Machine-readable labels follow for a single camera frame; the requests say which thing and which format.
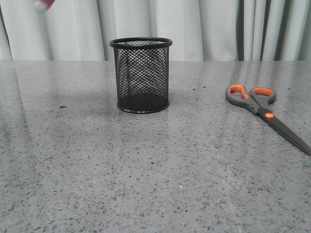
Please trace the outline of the grey orange scissors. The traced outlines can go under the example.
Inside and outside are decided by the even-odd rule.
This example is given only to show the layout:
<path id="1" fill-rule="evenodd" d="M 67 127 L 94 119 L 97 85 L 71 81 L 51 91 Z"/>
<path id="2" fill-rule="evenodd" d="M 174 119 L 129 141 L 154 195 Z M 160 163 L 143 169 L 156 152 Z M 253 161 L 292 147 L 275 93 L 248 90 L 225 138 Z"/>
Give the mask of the grey orange scissors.
<path id="1" fill-rule="evenodd" d="M 256 87 L 250 91 L 246 91 L 244 85 L 234 84 L 226 89 L 225 99 L 229 103 L 247 109 L 253 115 L 259 116 L 296 148 L 307 155 L 311 154 L 310 146 L 281 122 L 269 108 L 269 105 L 276 99 L 276 92 L 274 90 L 265 87 Z"/>

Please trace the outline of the black mesh pen holder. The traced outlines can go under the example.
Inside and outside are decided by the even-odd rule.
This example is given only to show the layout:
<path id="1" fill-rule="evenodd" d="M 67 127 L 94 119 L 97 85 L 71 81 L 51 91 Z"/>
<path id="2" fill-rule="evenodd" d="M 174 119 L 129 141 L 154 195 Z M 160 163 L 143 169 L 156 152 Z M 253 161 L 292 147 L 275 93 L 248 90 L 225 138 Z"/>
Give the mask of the black mesh pen holder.
<path id="1" fill-rule="evenodd" d="M 169 48 L 172 44 L 172 40 L 160 37 L 110 41 L 119 109 L 148 114 L 169 106 Z"/>

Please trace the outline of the grey curtain backdrop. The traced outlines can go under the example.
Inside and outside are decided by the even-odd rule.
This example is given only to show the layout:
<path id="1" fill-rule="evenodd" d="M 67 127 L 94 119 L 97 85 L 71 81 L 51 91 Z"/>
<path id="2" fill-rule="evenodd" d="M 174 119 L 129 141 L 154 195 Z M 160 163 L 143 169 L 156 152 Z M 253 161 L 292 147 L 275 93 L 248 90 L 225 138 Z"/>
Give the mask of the grey curtain backdrop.
<path id="1" fill-rule="evenodd" d="M 0 3 L 2 60 L 113 58 L 123 37 L 165 37 L 176 61 L 308 61 L 308 0 L 34 0 Z"/>

